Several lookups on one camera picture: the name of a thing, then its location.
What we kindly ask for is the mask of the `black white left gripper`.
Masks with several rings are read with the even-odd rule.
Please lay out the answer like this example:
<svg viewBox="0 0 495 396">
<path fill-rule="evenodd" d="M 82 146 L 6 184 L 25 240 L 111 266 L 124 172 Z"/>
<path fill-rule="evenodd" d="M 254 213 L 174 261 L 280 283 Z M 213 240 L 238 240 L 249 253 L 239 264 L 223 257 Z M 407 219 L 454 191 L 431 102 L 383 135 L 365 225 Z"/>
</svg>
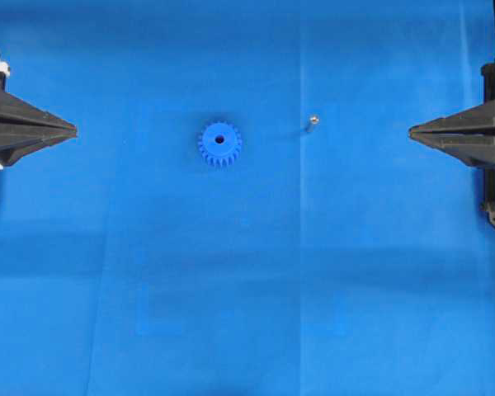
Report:
<svg viewBox="0 0 495 396">
<path fill-rule="evenodd" d="M 0 170 L 77 136 L 75 125 L 4 92 L 10 67 L 0 59 Z"/>
</svg>

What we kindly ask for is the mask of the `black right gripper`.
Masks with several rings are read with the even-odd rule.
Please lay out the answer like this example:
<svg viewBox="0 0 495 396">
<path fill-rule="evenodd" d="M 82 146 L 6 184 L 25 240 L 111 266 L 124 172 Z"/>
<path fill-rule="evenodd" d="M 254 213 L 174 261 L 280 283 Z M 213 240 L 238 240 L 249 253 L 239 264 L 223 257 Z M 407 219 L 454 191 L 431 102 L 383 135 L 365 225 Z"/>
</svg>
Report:
<svg viewBox="0 0 495 396">
<path fill-rule="evenodd" d="M 482 208 L 495 228 L 495 60 L 485 64 L 481 74 L 484 83 L 482 105 L 415 125 L 409 133 L 411 139 L 457 158 L 468 167 L 485 167 Z M 491 130 L 491 136 L 464 135 L 477 130 Z"/>
</svg>

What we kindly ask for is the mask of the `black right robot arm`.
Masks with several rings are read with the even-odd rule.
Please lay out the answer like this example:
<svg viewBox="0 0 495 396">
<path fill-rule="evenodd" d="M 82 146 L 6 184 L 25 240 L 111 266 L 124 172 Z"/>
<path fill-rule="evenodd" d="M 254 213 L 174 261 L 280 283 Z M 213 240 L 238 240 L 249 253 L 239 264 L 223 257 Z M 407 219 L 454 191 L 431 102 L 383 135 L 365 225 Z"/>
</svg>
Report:
<svg viewBox="0 0 495 396">
<path fill-rule="evenodd" d="M 495 2 L 493 3 L 495 20 Z M 409 129 L 420 144 L 483 171 L 481 210 L 495 228 L 495 59 L 481 68 L 483 104 Z"/>
</svg>

